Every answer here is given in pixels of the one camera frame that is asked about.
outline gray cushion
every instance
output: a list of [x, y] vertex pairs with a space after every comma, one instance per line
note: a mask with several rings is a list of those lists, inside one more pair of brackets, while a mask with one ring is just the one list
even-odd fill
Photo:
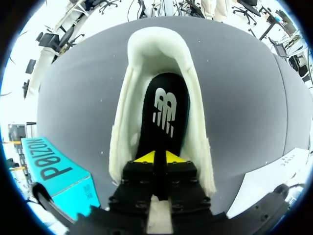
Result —
[[38, 105], [39, 135], [92, 174], [102, 206], [116, 188], [108, 160], [128, 65], [127, 41], [133, 32], [148, 26], [175, 30], [190, 48], [217, 184], [271, 163], [294, 147], [308, 147], [309, 91], [285, 61], [253, 36], [223, 23], [190, 17], [118, 25], [57, 59], [43, 78]]

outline new balance logo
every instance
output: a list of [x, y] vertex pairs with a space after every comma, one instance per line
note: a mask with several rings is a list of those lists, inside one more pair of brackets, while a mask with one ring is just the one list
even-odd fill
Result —
[[159, 112], [153, 113], [153, 122], [173, 137], [174, 127], [170, 122], [175, 121], [176, 98], [173, 93], [166, 93], [164, 89], [156, 90], [155, 107]]

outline teal label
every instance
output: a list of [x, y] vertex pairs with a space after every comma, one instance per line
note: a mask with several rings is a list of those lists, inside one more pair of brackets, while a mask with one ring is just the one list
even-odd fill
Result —
[[91, 175], [58, 151], [46, 138], [22, 139], [29, 172], [41, 183], [55, 204], [73, 219], [89, 214], [99, 201]]

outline shoe insole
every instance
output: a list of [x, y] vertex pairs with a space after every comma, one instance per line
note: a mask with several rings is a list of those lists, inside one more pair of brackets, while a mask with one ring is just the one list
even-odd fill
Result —
[[181, 76], [163, 73], [152, 79], [144, 98], [136, 159], [155, 150], [180, 155], [189, 102], [188, 89]]

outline white foam padding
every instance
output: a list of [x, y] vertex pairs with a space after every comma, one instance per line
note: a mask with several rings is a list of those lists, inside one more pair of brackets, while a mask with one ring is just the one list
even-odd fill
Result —
[[206, 195], [212, 196], [216, 189], [201, 90], [186, 42], [178, 33], [167, 28], [140, 29], [129, 38], [128, 60], [112, 128], [111, 177], [119, 184], [123, 167], [135, 157], [143, 101], [149, 83], [158, 74], [173, 72], [184, 78], [190, 96], [189, 119], [180, 157], [192, 160], [202, 188]]

